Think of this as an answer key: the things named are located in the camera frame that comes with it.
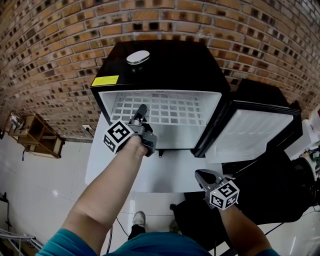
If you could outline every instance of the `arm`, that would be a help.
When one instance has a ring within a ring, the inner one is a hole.
[[[124,205],[147,149],[133,136],[104,171],[84,190],[62,229],[86,242],[97,255]]]
[[[226,233],[239,256],[255,256],[272,249],[261,229],[235,205],[219,211]]]

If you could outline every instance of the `teal shirt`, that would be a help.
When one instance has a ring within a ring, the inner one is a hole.
[[[211,256],[201,245],[181,234],[168,232],[143,233],[125,242],[110,256]],[[37,256],[97,256],[80,237],[60,229]],[[279,256],[265,250],[258,256]]]

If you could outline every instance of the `black mini fridge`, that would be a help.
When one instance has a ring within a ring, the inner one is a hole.
[[[141,63],[127,60],[138,51],[149,55]],[[143,103],[157,150],[191,150],[209,163],[253,160],[269,145],[288,147],[302,134],[291,128],[301,122],[297,102],[289,105],[279,88],[249,80],[230,92],[199,42],[119,42],[90,88],[109,125],[129,122]]]

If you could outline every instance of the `sneaker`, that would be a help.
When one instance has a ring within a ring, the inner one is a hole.
[[[143,211],[138,211],[133,216],[132,220],[133,225],[139,225],[140,227],[145,227],[146,225],[146,215]]]
[[[169,225],[169,232],[180,234],[180,235],[182,234],[175,219],[171,221]]]

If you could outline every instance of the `tile floor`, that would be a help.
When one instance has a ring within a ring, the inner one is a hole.
[[[24,154],[23,147],[7,135],[0,140],[0,193],[7,192],[10,201],[10,221],[15,230],[36,236],[45,243],[61,226],[68,212],[86,188],[85,174],[91,144],[66,142],[61,159]],[[168,231],[173,217],[169,205],[183,201],[182,193],[131,192],[118,220],[127,233],[133,214],[144,211],[147,231]],[[271,245],[282,256],[307,256],[320,244],[320,214],[310,208],[301,219],[286,223],[267,235]],[[277,223],[261,225],[267,232]],[[110,251],[127,240],[116,221]],[[109,235],[102,254],[106,252]],[[217,255],[228,249],[223,243]]]

